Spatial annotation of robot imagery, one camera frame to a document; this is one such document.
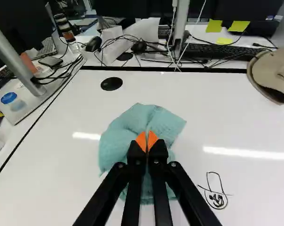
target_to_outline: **blue bottle cap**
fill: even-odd
[[[0,101],[6,105],[6,104],[9,104],[11,103],[13,100],[15,100],[17,97],[17,94],[14,93],[14,92],[11,92],[11,93],[6,93],[1,99]]]

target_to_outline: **black phone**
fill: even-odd
[[[61,64],[62,62],[63,62],[62,59],[52,57],[52,56],[46,56],[45,58],[38,61],[38,63],[49,66],[49,67],[54,67],[56,65]]]

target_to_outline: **silver monitor arm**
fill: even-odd
[[[31,82],[31,78],[34,77],[33,73],[24,65],[22,59],[13,49],[1,30],[0,59],[34,96],[39,97],[46,93],[46,89],[42,85],[35,85]]]
[[[183,37],[185,26],[188,19],[190,0],[178,0],[178,7],[176,10],[175,29],[173,36],[173,46],[175,47],[175,58],[180,57],[181,47],[183,45]]]

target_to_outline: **teal knit cloth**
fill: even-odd
[[[159,139],[164,139],[169,152],[168,162],[174,161],[174,153],[170,150],[174,140],[182,131],[186,121],[156,105],[142,105],[137,103],[113,120],[107,130],[101,135],[99,144],[99,167],[101,172],[110,168],[119,161],[127,162],[127,151],[132,140],[143,131],[148,136],[153,131]],[[172,190],[167,186],[169,199],[175,198]],[[125,200],[127,188],[120,198]],[[142,186],[142,204],[152,204],[152,184],[149,173],[146,171]]]

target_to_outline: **black marker drawing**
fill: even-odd
[[[214,174],[219,178],[221,192],[211,190],[211,186],[208,179],[209,174]],[[200,188],[203,189],[207,203],[216,210],[223,210],[225,207],[227,207],[228,204],[227,196],[229,195],[225,194],[223,190],[220,175],[216,172],[207,172],[207,183],[208,183],[208,188],[204,188],[198,185]]]

